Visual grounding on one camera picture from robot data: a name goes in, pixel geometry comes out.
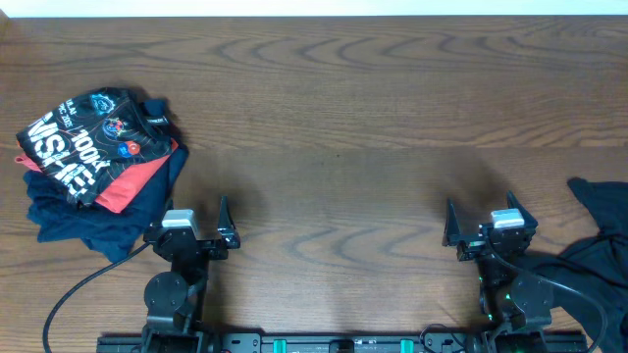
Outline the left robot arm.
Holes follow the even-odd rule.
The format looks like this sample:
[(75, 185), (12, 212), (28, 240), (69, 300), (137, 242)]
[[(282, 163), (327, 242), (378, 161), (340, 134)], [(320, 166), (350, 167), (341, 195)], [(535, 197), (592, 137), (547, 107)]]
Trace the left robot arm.
[(204, 296), (209, 284), (209, 263), (226, 260), (240, 247), (228, 198), (221, 198), (218, 236), (199, 239), (198, 223), (191, 209), (167, 210), (151, 225), (143, 240), (171, 268), (154, 276), (145, 286), (146, 325), (142, 352), (221, 352), (220, 335), (202, 322)]

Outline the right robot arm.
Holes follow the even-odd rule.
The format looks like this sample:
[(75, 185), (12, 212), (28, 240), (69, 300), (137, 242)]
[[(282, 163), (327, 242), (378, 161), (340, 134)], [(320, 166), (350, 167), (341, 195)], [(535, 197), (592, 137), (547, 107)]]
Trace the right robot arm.
[(515, 265), (536, 234), (537, 220), (512, 192), (507, 208), (465, 233), (452, 201), (447, 202), (443, 246), (454, 247), (460, 262), (478, 267), (480, 308), (495, 324), (467, 335), (467, 352), (523, 352), (543, 348), (542, 328), (551, 323), (553, 290), (545, 281)]

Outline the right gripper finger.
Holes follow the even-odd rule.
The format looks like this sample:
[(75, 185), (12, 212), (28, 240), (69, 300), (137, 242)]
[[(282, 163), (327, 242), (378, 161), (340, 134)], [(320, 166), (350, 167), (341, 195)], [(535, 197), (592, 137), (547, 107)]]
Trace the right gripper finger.
[(459, 236), (461, 234), (459, 222), (455, 214), (454, 204), (446, 200), (445, 236)]
[(506, 193), (506, 203), (510, 209), (517, 209), (519, 211), (525, 224), (534, 224), (536, 222), (536, 219), (518, 201), (511, 190), (508, 190)]

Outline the black t-shirt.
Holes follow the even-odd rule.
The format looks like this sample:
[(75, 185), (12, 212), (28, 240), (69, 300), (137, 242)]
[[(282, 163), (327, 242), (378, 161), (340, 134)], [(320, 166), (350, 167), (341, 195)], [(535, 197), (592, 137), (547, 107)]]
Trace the black t-shirt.
[(560, 254), (531, 252), (518, 267), (547, 277), (600, 303), (607, 329), (604, 352), (627, 350), (627, 184), (620, 181), (567, 181), (575, 198), (596, 222), (597, 235), (578, 240)]

